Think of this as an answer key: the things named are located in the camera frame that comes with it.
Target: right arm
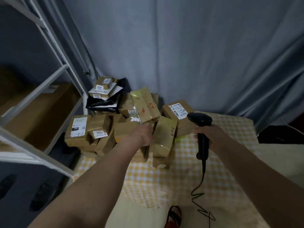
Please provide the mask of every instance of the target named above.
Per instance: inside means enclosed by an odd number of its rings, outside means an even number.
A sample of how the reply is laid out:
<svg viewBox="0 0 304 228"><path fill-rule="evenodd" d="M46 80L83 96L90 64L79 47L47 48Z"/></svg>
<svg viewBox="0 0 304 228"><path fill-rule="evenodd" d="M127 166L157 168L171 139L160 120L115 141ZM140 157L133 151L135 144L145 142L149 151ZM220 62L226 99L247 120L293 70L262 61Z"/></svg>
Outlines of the right arm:
<svg viewBox="0 0 304 228"><path fill-rule="evenodd" d="M216 125L198 127L270 227L304 227L304 189L258 159Z"/></svg>

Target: hand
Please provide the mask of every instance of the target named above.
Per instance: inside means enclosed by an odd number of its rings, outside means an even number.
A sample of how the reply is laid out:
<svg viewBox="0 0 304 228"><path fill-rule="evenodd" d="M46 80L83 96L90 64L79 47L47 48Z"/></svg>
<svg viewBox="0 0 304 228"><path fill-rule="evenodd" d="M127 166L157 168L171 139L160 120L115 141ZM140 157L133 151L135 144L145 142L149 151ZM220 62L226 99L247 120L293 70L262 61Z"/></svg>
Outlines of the hand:
<svg viewBox="0 0 304 228"><path fill-rule="evenodd" d="M148 146L153 140L153 128L149 124L138 125L135 130L132 131L130 136L140 137L142 139L143 145Z"/></svg>
<svg viewBox="0 0 304 228"><path fill-rule="evenodd" d="M222 147L225 147L227 142L231 141L232 138L228 136L219 126L212 124L211 126L197 127L193 129L193 132L203 133L209 138L209 148L213 152L218 152Z"/></svg>

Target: white metal shelf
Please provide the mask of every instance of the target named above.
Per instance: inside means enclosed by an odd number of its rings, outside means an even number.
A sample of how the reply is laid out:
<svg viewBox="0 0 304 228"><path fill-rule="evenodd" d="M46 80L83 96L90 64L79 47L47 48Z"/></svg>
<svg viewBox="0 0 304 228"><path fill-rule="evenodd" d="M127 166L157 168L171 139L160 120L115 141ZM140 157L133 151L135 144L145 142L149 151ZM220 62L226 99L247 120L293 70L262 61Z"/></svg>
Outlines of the white metal shelf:
<svg viewBox="0 0 304 228"><path fill-rule="evenodd" d="M88 111L85 108L85 103L88 97L88 90L85 88L81 78L76 72L73 64L67 56L63 46L54 33L50 23L48 22L45 14L39 6L37 0L22 0L22 5L17 0L3 0L7 4L14 7L28 19L32 20L38 27L40 33L43 35L51 50L55 54L56 58L61 64L61 67L56 70L51 76L49 76L42 84L40 84L35 90L33 90L28 96L26 96L17 106L15 106L9 114L2 117L0 122L0 140L10 146L7 151L0 152L0 161L15 162L15 163L27 163L27 164L40 164L45 165L51 169L55 169L68 177L72 177L74 171L48 156L53 146L57 142L60 135L66 130L69 121L76 113L78 108L84 103L84 114ZM54 82L61 74L67 73L71 81L81 94L82 98L77 102L69 116L66 118L63 125L58 130L55 137L52 139L48 148L44 151L38 150L29 143L17 138L2 126L12 120L18 115L25 107L29 105L40 93L42 93L52 82Z"/></svg>

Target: forearm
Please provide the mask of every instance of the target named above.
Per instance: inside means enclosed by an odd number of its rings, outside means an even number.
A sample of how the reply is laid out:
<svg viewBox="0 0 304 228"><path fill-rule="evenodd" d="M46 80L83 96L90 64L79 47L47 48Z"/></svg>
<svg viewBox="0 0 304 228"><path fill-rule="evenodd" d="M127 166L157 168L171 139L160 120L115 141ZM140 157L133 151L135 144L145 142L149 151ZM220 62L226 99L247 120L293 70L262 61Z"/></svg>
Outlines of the forearm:
<svg viewBox="0 0 304 228"><path fill-rule="evenodd" d="M302 188L233 140L216 154L271 227L300 226L304 210Z"/></svg>
<svg viewBox="0 0 304 228"><path fill-rule="evenodd" d="M57 227L69 227L61 225L74 223L66 219L77 221L76 227L104 227L120 195L129 163L141 146L138 136L124 138L55 199L31 227L50 227L43 221L47 216L55 220L58 214L65 214L65 220L58 222Z"/></svg>

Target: floor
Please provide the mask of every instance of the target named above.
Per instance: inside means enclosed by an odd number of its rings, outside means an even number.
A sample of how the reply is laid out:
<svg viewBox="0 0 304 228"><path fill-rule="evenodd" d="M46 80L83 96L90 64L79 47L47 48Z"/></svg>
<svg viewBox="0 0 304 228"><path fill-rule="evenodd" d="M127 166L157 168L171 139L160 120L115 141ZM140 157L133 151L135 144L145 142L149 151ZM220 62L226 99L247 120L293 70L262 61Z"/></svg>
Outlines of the floor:
<svg viewBox="0 0 304 228"><path fill-rule="evenodd" d="M256 155L266 164L304 188L304 145L259 144ZM163 228L169 207L148 209L119 197L106 228ZM242 227L227 211L221 208L205 208L211 211L216 221L212 228ZM194 207L181 207L183 220L181 227L208 227L208 219L199 214Z"/></svg>

